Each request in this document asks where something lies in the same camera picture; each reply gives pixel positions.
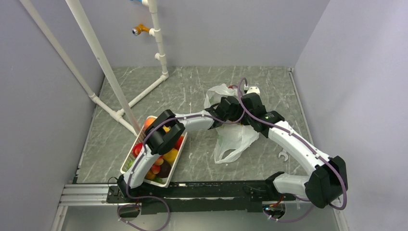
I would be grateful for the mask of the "yellow mango fake fruit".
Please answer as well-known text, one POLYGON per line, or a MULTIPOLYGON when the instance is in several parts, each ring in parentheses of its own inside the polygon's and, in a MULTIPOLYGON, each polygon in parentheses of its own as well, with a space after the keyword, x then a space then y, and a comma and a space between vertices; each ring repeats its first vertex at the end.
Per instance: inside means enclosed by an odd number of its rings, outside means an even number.
POLYGON ((166 160, 170 165, 173 165, 179 151, 175 148, 172 148, 168 153, 163 155, 163 159, 166 160))

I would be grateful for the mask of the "orange silver valve knob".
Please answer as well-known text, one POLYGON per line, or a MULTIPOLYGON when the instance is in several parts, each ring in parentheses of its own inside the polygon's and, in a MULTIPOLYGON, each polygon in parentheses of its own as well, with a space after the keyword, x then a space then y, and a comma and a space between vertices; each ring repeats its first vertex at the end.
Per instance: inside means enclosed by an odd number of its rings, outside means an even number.
POLYGON ((132 28, 132 34, 135 36, 140 35, 143 32, 150 33, 150 28, 146 27, 144 24, 139 24, 138 26, 132 28))

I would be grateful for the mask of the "red strawberry fake fruit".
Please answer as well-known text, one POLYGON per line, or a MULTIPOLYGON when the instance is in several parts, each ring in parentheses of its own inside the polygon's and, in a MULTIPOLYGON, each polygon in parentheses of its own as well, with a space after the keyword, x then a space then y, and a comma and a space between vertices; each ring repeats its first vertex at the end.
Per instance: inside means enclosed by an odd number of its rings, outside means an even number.
POLYGON ((182 145, 182 143, 183 143, 183 140, 184 140, 184 136, 180 136, 179 139, 177 140, 175 146, 174 146, 174 148, 175 148, 176 150, 179 150, 179 149, 180 149, 180 147, 181 147, 181 145, 182 145))

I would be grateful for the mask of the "white plastic bag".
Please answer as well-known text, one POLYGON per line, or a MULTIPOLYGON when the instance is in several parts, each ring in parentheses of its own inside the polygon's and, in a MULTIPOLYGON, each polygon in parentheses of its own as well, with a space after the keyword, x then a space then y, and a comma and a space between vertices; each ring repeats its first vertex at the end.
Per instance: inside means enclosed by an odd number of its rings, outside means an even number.
MULTIPOLYGON (((211 87, 206 92, 204 99, 205 108, 219 103, 223 96, 237 98, 236 88, 229 88, 226 84, 211 87)), ((259 133, 249 125, 223 124, 216 128, 216 131, 217 142, 214 149, 214 162, 216 164, 227 164, 236 161, 259 138, 259 133)))

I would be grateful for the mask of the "white PVC pipe frame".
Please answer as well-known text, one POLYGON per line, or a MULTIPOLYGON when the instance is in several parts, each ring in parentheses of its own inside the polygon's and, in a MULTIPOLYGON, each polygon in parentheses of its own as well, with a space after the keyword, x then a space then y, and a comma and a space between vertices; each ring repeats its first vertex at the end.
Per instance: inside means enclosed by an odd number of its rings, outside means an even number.
POLYGON ((112 90, 114 91, 115 96, 119 100, 122 109, 120 110, 113 110, 108 105, 106 105, 97 95, 96 93, 91 90, 90 86, 81 75, 78 68, 75 66, 74 62, 68 56, 66 51, 63 49, 61 44, 59 43, 58 39, 54 36, 51 32, 39 12, 34 7, 33 3, 29 0, 22 0, 20 2, 34 22, 37 24, 41 32, 44 34, 46 39, 49 43, 53 46, 56 52, 59 54, 61 59, 64 61, 66 66, 69 68, 71 73, 80 83, 84 91, 87 93, 88 97, 97 104, 100 108, 102 108, 105 112, 109 114, 111 118, 113 118, 116 122, 124 126, 127 130, 129 130, 133 135, 138 136, 140 134, 141 128, 137 123, 135 116, 133 115, 131 108, 135 106, 141 99, 147 96, 153 89, 159 86, 162 82, 168 79, 169 73, 167 69, 167 60, 166 60, 166 53, 164 50, 163 45, 163 36, 161 27, 159 24, 158 19, 158 9, 157 9, 157 2, 154 0, 143 0, 141 3, 148 7, 149 12, 152 17, 153 27, 150 30, 149 35, 155 38, 158 47, 158 53, 155 54, 155 59, 160 62, 161 66, 161 75, 160 77, 151 85, 149 85, 144 91, 142 91, 138 96, 136 96, 133 100, 127 101, 125 95, 120 87, 120 84, 117 81, 117 78, 114 75, 113 69, 109 64, 109 61, 103 51, 103 48, 91 26, 91 23, 83 9, 80 1, 78 0, 68 0, 66 1, 73 17, 75 18, 79 28, 81 29, 87 43, 89 44, 95 58, 97 59, 105 78, 108 80, 112 90))

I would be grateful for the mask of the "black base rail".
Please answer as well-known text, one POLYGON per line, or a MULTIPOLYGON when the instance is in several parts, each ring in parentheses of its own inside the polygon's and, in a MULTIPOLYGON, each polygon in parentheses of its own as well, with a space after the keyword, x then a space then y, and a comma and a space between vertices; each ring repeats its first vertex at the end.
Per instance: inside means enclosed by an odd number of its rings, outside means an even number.
POLYGON ((172 182, 163 188, 143 183, 125 192, 123 177, 109 187, 109 204, 139 205, 141 214, 170 212, 247 211, 262 212, 268 204, 295 200, 281 194, 270 180, 172 182))

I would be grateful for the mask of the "silver wrench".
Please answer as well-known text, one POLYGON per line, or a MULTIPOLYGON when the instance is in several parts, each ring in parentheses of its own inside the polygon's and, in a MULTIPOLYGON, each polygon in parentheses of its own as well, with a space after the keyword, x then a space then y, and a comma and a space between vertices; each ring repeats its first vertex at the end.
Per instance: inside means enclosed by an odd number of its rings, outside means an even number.
POLYGON ((283 158, 284 162, 286 162, 289 159, 289 155, 286 150, 282 150, 281 152, 279 152, 278 158, 281 158, 281 157, 283 158))

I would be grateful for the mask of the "red tomato fake fruit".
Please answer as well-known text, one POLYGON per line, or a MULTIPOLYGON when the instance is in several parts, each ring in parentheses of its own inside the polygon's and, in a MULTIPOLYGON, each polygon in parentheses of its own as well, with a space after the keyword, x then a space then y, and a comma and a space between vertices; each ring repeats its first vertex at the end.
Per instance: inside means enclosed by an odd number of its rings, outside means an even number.
POLYGON ((137 158, 138 155, 139 155, 139 153, 141 152, 142 148, 143 148, 143 143, 137 143, 137 144, 135 144, 134 147, 132 148, 132 151, 131 151, 132 155, 133 155, 135 158, 137 158))

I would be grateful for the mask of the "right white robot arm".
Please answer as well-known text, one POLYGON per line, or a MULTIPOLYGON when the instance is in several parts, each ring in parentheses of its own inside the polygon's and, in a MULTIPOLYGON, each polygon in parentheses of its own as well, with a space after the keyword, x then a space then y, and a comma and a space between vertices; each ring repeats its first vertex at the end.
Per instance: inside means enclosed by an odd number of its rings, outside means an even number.
POLYGON ((266 138, 274 141, 306 171, 307 176, 279 173, 265 186, 266 196, 276 200, 283 194, 306 198, 314 206, 331 206, 344 210, 347 205, 346 163, 340 156, 331 157, 302 138, 287 121, 276 112, 266 112, 257 93, 239 94, 239 103, 249 124, 266 138))

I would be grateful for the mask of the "white plastic basket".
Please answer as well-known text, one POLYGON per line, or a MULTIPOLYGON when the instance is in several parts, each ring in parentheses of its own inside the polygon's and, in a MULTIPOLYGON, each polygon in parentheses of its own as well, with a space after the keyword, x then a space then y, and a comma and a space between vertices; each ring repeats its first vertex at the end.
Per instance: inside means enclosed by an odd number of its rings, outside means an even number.
POLYGON ((130 189, 142 185, 145 175, 155 160, 174 148, 177 140, 186 132, 186 126, 178 118, 159 116, 146 129, 143 148, 132 167, 123 174, 123 181, 130 189))

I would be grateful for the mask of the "red lychee bunch fake fruit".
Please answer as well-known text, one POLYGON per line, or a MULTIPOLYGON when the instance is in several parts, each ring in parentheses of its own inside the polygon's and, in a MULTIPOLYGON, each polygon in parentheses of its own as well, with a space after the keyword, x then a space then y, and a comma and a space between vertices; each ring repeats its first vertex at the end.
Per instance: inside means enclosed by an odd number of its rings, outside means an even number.
POLYGON ((153 174, 158 174, 160 171, 161 171, 161 165, 164 163, 164 159, 162 158, 162 156, 159 156, 156 160, 155 160, 155 162, 154 162, 154 164, 152 165, 152 167, 151 167, 151 172, 153 173, 153 174))

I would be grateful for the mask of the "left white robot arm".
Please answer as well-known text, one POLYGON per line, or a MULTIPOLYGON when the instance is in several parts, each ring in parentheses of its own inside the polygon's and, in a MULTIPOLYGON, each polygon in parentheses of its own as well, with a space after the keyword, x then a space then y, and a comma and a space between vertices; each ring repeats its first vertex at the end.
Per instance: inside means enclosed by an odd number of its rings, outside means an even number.
POLYGON ((214 107, 191 114, 163 111, 145 130, 143 148, 132 167, 119 177, 119 196, 126 202, 134 201, 138 188, 154 162, 173 149, 179 138, 189 131, 209 130, 223 124, 235 124, 243 119, 245 111, 232 96, 222 97, 214 107))

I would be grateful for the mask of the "orange peach fake fruit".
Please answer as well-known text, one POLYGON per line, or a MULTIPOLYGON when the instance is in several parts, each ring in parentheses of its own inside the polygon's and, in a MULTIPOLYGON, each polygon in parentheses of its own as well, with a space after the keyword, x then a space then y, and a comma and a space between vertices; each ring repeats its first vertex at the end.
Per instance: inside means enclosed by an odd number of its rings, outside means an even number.
POLYGON ((155 120, 155 117, 148 117, 144 122, 143 129, 146 130, 155 120))

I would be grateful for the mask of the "dark purple fake fruit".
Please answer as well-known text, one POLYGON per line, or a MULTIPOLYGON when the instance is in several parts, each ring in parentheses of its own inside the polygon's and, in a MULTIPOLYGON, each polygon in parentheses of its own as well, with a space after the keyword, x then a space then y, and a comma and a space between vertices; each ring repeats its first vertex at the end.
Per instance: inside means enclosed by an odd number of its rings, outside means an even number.
POLYGON ((166 160, 164 160, 163 163, 159 167, 160 167, 160 171, 156 174, 156 176, 159 178, 167 178, 172 169, 171 164, 168 163, 166 160))

